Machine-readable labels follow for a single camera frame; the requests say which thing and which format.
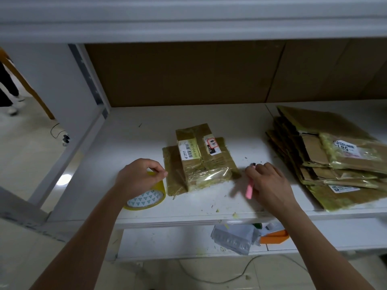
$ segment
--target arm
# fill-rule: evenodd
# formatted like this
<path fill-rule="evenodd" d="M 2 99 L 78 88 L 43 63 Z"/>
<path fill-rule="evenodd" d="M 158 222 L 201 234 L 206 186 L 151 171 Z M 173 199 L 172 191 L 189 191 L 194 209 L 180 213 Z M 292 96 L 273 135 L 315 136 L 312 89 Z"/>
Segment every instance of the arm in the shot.
<path fill-rule="evenodd" d="M 254 180 L 254 197 L 290 234 L 317 290 L 374 289 L 308 218 L 280 170 L 266 163 L 247 167 L 246 174 Z"/>
<path fill-rule="evenodd" d="M 148 175 L 147 168 L 157 174 Z M 166 175 L 167 172 L 158 162 L 149 159 L 138 159 L 125 166 L 119 172 L 114 186 L 30 289 L 94 289 L 122 207 Z"/>

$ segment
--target shoe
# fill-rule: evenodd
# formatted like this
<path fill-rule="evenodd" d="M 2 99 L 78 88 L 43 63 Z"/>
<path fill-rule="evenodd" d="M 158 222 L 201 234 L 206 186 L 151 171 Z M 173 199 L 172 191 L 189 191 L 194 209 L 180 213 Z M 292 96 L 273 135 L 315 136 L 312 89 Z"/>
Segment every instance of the shoe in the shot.
<path fill-rule="evenodd" d="M 8 113 L 9 116 L 15 116 L 15 115 L 17 115 L 17 113 L 19 113 L 19 110 L 16 109 L 15 107 L 13 107 L 13 106 L 10 106 L 8 108 L 7 113 Z"/>
<path fill-rule="evenodd" d="M 21 97 L 21 96 L 19 96 L 19 95 L 16 97 L 16 99 L 17 99 L 18 102 L 22 102 L 22 101 L 25 100 L 24 97 Z"/>

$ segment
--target black cable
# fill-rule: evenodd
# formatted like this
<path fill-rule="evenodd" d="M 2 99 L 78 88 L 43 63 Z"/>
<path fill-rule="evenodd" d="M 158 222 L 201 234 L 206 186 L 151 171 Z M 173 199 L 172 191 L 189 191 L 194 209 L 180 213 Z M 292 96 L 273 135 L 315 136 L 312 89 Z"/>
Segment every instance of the black cable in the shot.
<path fill-rule="evenodd" d="M 55 137 L 53 134 L 52 134 L 52 130 L 54 129 L 55 126 L 59 125 L 59 123 L 55 124 L 54 126 L 52 126 L 51 130 L 50 130 L 50 134 L 52 137 L 54 137 L 55 139 L 57 139 L 59 137 L 59 135 L 64 132 L 65 130 L 62 130 L 61 132 L 58 133 L 58 135 Z"/>
<path fill-rule="evenodd" d="M 281 256 L 283 256 L 284 258 L 287 258 L 288 260 L 292 261 L 293 263 L 297 264 L 300 268 L 302 268 L 303 270 L 305 270 L 307 273 L 308 270 L 306 268 L 304 268 L 302 265 L 300 265 L 299 263 L 297 263 L 295 260 L 291 259 L 290 257 L 286 256 L 286 255 L 283 255 L 283 254 L 280 254 Z M 206 281 L 206 280 L 201 280 L 201 279 L 198 279 L 194 276 L 192 276 L 191 274 L 189 274 L 185 268 L 183 267 L 183 265 L 181 264 L 180 260 L 178 260 L 178 263 L 179 263 L 179 266 L 181 268 L 181 270 L 183 271 L 183 273 L 185 273 L 188 277 L 190 277 L 192 280 L 195 280 L 197 282 L 203 282 L 203 283 L 208 283 L 208 284 L 225 284 L 225 283 L 228 283 L 228 282 L 231 282 L 231 281 L 234 281 L 236 279 L 239 279 L 240 277 L 242 277 L 244 275 L 244 273 L 246 272 L 247 270 L 247 267 L 249 266 L 249 264 L 256 258 L 261 258 L 263 256 L 256 256 L 254 258 L 252 258 L 248 263 L 247 265 L 245 266 L 244 270 L 243 270 L 243 273 L 241 273 L 239 276 L 236 276 L 235 278 L 232 278 L 230 280 L 226 280 L 226 281 L 223 281 L 223 282 L 212 282 L 212 281 Z"/>

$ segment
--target pink handle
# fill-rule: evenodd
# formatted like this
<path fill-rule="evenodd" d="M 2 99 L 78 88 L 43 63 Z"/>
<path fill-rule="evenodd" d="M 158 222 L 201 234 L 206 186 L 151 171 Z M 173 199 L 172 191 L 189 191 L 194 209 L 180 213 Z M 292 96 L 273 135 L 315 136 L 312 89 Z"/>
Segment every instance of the pink handle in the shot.
<path fill-rule="evenodd" d="M 250 200 L 253 197 L 253 187 L 254 187 L 254 180 L 250 178 L 249 184 L 247 185 L 246 194 L 245 194 L 248 200 Z"/>

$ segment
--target barcode label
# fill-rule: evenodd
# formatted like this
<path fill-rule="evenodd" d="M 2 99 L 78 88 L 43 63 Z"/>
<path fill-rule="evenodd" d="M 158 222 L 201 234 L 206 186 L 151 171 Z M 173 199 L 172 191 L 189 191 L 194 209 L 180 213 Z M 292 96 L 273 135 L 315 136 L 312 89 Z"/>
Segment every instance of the barcode label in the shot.
<path fill-rule="evenodd" d="M 347 158 L 363 158 L 358 147 L 352 143 L 343 140 L 336 140 L 333 144 L 340 148 L 343 155 Z"/>
<path fill-rule="evenodd" d="M 328 185 L 334 193 L 343 193 L 360 190 L 359 187 L 342 186 L 342 185 Z"/>
<path fill-rule="evenodd" d="M 203 140 L 204 144 L 207 146 L 207 151 L 211 156 L 217 155 L 222 152 L 219 148 L 218 143 L 216 142 L 214 135 L 206 135 L 203 137 Z"/>
<path fill-rule="evenodd" d="M 196 139 L 181 140 L 178 142 L 180 157 L 182 161 L 200 158 L 199 149 L 197 148 Z"/>

